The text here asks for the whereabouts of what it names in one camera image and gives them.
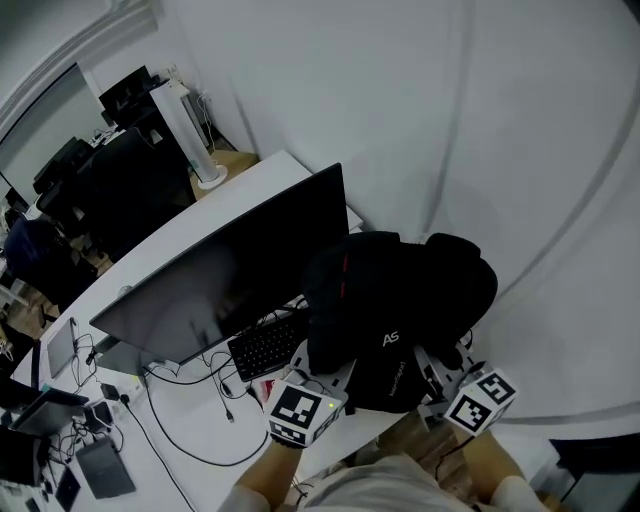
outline black backpack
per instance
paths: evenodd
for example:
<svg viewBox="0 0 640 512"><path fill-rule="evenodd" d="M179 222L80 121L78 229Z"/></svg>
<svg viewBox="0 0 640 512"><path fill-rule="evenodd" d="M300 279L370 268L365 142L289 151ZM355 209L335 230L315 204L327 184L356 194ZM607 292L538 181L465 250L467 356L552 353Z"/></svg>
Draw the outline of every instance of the black backpack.
<svg viewBox="0 0 640 512"><path fill-rule="evenodd" d="M356 360L350 404L407 412L430 391L414 347L460 368L456 343L487 312L498 283L480 249L462 238L438 233L417 245L368 232L318 254L302 288L311 373L332 374Z"/></svg>

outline white cable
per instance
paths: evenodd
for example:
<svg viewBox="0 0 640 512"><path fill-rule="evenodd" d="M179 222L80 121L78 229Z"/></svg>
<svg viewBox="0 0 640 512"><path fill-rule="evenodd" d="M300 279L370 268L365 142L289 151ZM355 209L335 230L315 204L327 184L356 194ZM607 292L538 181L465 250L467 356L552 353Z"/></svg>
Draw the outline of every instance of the white cable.
<svg viewBox="0 0 640 512"><path fill-rule="evenodd" d="M198 107L200 107L200 110L202 110L202 114L204 115L204 122L207 124L207 130L209 131L209 139L211 139L211 148L213 149L213 151L215 151L216 146L213 143L213 134L211 133L211 119L209 119L209 113L205 108L204 100L202 101L202 104L200 103L200 100L204 98L206 95L207 93L203 93L200 96L198 96L196 103L198 104Z"/></svg>

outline as logo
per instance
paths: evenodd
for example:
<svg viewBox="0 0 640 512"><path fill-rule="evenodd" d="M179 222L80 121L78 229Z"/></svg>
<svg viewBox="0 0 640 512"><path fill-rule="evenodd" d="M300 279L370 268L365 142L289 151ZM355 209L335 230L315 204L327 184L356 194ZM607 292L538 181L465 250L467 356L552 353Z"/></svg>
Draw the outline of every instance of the as logo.
<svg viewBox="0 0 640 512"><path fill-rule="evenodd" d="M394 331L391 334L385 334L384 343L382 343L382 346L384 347L387 343L393 343L394 341L398 341L399 339L400 336L398 335L398 331Z"/></svg>

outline white desk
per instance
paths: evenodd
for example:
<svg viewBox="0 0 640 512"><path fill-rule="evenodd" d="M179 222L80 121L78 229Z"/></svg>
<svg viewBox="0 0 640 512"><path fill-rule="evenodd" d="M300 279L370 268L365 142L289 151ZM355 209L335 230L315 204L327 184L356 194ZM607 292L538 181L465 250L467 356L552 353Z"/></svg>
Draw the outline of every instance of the white desk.
<svg viewBox="0 0 640 512"><path fill-rule="evenodd" d="M160 228L109 269L45 333L41 347L42 380L67 391L74 391L76 388L69 368L55 381L50 379L47 354L44 353L48 341L69 317L76 319L80 334L91 333L97 343L104 334L90 327L88 322L116 298L118 290L123 286L135 285L206 235L308 176L309 172L293 157L285 152L277 153L213 190ZM350 229L356 229L362 224L353 212L349 213L349 221ZM225 347L226 345L220 345L212 351ZM87 375L82 355L81 372L82 375ZM215 361L221 364L222 359L223 356L216 356L214 364ZM30 364L31 358L25 358L14 375L17 380L24 383L30 381ZM166 373L167 377L173 378L169 372ZM185 365L179 376L188 381L207 373L202 361L196 359ZM120 388L132 379L104 369L99 369L97 377L102 382ZM237 375L226 382L234 391L243 389ZM251 453L264 437L262 413L255 401L248 396L228 401L235 416L235 423L230 424L211 382L205 381L195 386L175 386L151 377L150 389L156 410L169 434L183 448L203 458L220 462L239 460ZM83 388L82 394L90 399L101 396L99 386L93 380ZM197 462L178 452L166 441L151 415L146 396L136 399L132 403L132 410L200 511L216 510L233 483L252 462L247 461L233 468L217 468ZM317 443L305 451L299 477L306 478L337 462L386 430L399 418L400 416L370 411L358 411L354 416L341 418ZM74 460L70 467L82 486L74 510L186 510L186 505L147 445L138 425L126 412L117 423L125 435L122 458L135 482L137 492L110 500L95 500ZM113 433L113 438L116 443L120 442L117 432ZM54 465L54 469L59 477L59 467ZM55 500L48 505L48 510L58 508Z"/></svg>

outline computer monitor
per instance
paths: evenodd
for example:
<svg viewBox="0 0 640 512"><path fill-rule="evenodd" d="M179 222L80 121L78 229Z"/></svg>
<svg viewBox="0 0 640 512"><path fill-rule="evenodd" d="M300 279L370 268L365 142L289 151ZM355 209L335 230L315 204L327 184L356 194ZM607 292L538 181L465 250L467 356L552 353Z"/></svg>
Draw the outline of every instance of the computer monitor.
<svg viewBox="0 0 640 512"><path fill-rule="evenodd" d="M297 297L310 259L348 231L336 164L207 236L90 323L184 364Z"/></svg>
<svg viewBox="0 0 640 512"><path fill-rule="evenodd" d="M126 123L121 122L123 112L132 108L152 85L149 71L142 66L100 95L99 99L111 120L126 127Z"/></svg>

